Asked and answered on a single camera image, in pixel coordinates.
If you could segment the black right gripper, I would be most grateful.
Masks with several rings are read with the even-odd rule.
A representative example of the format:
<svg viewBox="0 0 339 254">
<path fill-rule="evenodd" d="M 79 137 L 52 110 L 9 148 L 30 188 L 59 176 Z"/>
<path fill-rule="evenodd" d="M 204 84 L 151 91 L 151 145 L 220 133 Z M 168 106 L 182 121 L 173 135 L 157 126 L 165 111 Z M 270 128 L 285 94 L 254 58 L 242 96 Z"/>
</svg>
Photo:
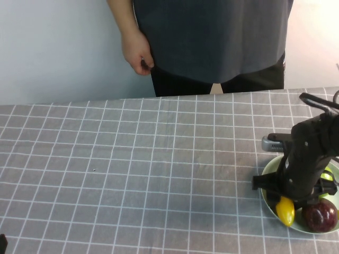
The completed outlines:
<svg viewBox="0 0 339 254">
<path fill-rule="evenodd" d="M 330 160 L 319 149 L 292 148 L 283 158 L 278 179 L 276 173 L 253 176 L 252 190 L 265 191 L 269 203 L 278 203 L 283 196 L 300 205 L 335 195 L 338 181 L 331 171 L 324 171 Z"/>
</svg>

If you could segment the person's right hand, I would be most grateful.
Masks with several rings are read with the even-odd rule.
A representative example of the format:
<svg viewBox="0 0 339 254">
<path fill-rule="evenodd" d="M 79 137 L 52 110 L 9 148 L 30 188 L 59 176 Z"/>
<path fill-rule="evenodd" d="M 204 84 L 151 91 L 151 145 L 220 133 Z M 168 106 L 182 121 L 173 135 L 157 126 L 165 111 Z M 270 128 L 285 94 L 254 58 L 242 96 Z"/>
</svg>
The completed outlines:
<svg viewBox="0 0 339 254">
<path fill-rule="evenodd" d="M 149 42 L 137 29 L 122 34 L 122 52 L 126 62 L 138 75 L 150 75 L 154 67 Z"/>
</svg>

